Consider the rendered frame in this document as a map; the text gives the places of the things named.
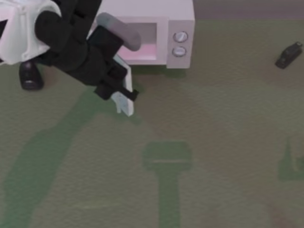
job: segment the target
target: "silver dial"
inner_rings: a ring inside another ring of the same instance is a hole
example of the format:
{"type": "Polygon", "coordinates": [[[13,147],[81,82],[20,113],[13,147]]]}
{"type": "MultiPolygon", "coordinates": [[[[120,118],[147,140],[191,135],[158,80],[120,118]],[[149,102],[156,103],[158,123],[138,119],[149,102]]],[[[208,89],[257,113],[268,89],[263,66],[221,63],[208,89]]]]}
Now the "silver dial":
{"type": "Polygon", "coordinates": [[[172,53],[175,57],[183,57],[186,55],[187,50],[184,47],[176,47],[173,49],[172,53]]]}
{"type": "Polygon", "coordinates": [[[188,34],[186,32],[178,32],[173,36],[175,42],[183,43],[188,39],[188,34]]]}

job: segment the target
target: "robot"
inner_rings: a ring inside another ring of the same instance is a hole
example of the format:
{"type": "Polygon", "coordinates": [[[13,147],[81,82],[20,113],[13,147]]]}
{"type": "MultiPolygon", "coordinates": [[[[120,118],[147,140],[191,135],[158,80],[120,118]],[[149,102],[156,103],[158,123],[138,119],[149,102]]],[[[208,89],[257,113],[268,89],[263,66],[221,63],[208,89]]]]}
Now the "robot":
{"type": "Polygon", "coordinates": [[[124,86],[127,69],[115,61],[118,50],[141,47],[140,35],[98,9],[102,0],[0,0],[0,62],[21,63],[24,90],[40,90],[37,64],[54,66],[104,100],[119,92],[135,101],[138,91],[124,86]]]}

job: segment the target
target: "microwave window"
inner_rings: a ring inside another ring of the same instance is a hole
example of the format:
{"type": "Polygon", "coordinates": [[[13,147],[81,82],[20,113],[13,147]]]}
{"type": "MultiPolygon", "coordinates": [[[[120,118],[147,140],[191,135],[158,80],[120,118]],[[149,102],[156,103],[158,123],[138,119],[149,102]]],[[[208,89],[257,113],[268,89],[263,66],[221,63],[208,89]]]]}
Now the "microwave window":
{"type": "Polygon", "coordinates": [[[142,38],[142,46],[138,51],[132,52],[122,47],[118,54],[124,60],[156,60],[157,58],[157,24],[156,23],[130,23],[142,38]]]}

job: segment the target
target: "tabletop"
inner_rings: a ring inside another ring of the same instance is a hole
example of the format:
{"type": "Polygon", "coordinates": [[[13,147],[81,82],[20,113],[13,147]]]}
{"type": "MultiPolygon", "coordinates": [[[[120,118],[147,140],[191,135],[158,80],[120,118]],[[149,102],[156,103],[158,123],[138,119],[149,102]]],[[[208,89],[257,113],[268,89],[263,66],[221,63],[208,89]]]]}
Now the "tabletop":
{"type": "Polygon", "coordinates": [[[198,21],[192,65],[133,68],[135,114],[54,68],[0,68],[0,228],[304,226],[297,20],[198,21]]]}

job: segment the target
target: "white microwave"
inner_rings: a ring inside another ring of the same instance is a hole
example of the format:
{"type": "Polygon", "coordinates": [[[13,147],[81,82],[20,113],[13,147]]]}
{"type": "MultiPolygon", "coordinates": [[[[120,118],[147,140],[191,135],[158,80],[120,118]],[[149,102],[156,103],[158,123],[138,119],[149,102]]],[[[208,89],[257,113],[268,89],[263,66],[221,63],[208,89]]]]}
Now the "white microwave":
{"type": "Polygon", "coordinates": [[[189,68],[195,29],[192,0],[103,0],[98,13],[107,12],[136,29],[142,46],[118,55],[128,65],[166,65],[189,68]]]}

